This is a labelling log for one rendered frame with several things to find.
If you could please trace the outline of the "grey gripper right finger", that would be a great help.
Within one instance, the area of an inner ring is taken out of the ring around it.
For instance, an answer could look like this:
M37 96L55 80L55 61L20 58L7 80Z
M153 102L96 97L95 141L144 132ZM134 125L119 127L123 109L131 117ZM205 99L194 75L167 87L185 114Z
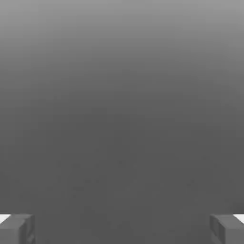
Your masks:
M244 214L212 214L209 225L212 244L244 244Z

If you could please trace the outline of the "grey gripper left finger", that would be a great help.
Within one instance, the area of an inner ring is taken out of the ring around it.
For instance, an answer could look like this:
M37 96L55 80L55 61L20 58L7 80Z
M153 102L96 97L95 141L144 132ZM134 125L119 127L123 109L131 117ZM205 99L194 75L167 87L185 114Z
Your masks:
M0 244L36 244L35 215L0 214Z

